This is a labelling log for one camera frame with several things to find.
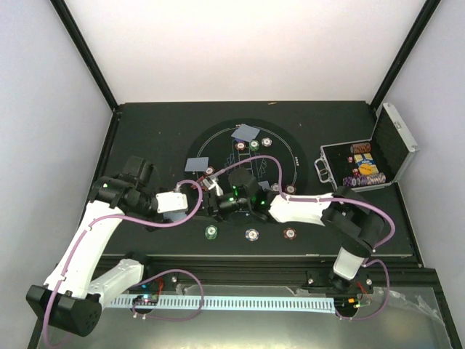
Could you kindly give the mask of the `blue playing card deck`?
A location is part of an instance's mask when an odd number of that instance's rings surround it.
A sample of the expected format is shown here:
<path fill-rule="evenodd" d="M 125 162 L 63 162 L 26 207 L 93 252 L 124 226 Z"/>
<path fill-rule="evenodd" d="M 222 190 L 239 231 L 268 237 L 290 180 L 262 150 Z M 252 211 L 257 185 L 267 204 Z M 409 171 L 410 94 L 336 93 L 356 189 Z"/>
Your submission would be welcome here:
<path fill-rule="evenodd" d="M 185 212 L 164 212 L 163 219 L 168 222 L 178 222 L 185 219 L 187 214 Z"/>

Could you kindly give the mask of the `red white chip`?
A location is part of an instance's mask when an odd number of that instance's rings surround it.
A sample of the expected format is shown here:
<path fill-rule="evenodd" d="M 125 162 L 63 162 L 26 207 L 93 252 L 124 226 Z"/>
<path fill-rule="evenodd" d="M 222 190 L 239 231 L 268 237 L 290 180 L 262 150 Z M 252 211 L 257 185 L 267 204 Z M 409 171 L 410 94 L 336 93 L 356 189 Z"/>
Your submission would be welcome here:
<path fill-rule="evenodd" d="M 296 192 L 296 188 L 293 185 L 287 185 L 286 192 L 290 194 L 294 194 Z"/>
<path fill-rule="evenodd" d="M 207 175 L 207 176 L 212 175 L 213 173 L 214 173 L 214 168 L 213 167 L 208 167 L 204 172 L 204 174 Z"/>
<path fill-rule="evenodd" d="M 235 147 L 238 151 L 243 151 L 246 148 L 246 145 L 243 142 L 239 142 L 239 143 L 236 143 Z"/>

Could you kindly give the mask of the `red white chip top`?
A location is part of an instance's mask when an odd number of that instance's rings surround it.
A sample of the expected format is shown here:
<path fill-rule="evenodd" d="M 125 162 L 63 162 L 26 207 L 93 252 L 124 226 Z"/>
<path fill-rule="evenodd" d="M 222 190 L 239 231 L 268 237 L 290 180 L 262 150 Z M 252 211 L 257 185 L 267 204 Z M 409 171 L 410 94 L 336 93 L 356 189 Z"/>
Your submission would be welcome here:
<path fill-rule="evenodd" d="M 246 145 L 243 142 L 239 142 L 239 143 L 236 143 L 235 147 L 238 151 L 243 151 L 246 148 Z"/>

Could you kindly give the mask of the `green poker chip stack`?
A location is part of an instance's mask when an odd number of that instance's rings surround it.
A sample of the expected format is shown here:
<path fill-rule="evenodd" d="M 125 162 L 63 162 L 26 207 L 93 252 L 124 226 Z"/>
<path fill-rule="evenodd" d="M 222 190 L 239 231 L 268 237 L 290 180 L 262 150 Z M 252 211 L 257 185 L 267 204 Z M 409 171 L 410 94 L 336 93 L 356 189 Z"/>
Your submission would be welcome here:
<path fill-rule="evenodd" d="M 218 234 L 217 226 L 215 226 L 215 225 L 207 226 L 206 229 L 205 229 L 204 234 L 205 234 L 205 237 L 208 240 L 214 240 L 217 237 L 217 234 Z"/>

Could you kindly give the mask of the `brown poker chip stack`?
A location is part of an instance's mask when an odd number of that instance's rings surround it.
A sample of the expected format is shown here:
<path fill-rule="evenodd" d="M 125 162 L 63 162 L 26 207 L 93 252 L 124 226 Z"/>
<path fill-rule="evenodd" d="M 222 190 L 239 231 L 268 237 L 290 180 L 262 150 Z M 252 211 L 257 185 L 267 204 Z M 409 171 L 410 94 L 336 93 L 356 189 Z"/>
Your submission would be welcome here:
<path fill-rule="evenodd" d="M 283 231 L 283 236 L 288 240 L 294 240 L 296 238 L 296 231 L 293 228 L 286 228 Z"/>

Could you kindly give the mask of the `blue card top seat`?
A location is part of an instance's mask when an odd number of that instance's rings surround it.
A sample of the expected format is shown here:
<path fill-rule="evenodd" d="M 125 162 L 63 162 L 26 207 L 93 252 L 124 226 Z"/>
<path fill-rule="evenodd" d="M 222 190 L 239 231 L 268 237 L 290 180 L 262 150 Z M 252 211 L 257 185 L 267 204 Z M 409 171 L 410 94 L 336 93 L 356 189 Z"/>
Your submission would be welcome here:
<path fill-rule="evenodd" d="M 244 142 L 250 142 L 256 138 L 259 134 L 260 129 L 256 127 L 251 127 L 247 124 L 241 124 L 232 134 L 231 137 L 236 140 L 241 140 Z"/>

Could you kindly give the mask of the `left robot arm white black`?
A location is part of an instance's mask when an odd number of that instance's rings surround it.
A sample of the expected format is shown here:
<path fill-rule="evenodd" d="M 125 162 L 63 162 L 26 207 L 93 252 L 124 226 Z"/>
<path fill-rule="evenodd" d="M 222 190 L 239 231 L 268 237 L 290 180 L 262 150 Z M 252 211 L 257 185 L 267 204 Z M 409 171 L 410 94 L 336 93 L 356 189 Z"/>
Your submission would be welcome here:
<path fill-rule="evenodd" d="M 61 261 L 43 285 L 31 286 L 25 296 L 47 325 L 85 337 L 119 294 L 133 285 L 147 290 L 155 284 L 155 271 L 144 265 L 147 258 L 135 253 L 92 278 L 110 237 L 125 217 L 154 221 L 158 202 L 147 187 L 153 170 L 152 163 L 132 156 L 122 173 L 94 182 L 81 224 Z"/>

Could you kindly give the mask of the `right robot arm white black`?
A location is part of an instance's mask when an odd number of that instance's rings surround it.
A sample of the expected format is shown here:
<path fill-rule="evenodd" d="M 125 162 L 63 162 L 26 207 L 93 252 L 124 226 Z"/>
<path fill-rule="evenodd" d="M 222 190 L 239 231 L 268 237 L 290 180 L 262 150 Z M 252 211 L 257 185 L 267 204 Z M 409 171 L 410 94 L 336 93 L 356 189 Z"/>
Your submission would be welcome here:
<path fill-rule="evenodd" d="M 232 191 L 224 193 L 214 176 L 201 180 L 206 189 L 203 209 L 216 221 L 225 221 L 236 212 L 250 214 L 262 223 L 299 222 L 329 228 L 339 236 L 341 247 L 328 281 L 338 293 L 346 293 L 357 283 L 357 272 L 371 256 L 387 218 L 350 188 L 339 188 L 322 196 L 280 194 L 262 188 L 246 169 L 231 172 Z"/>

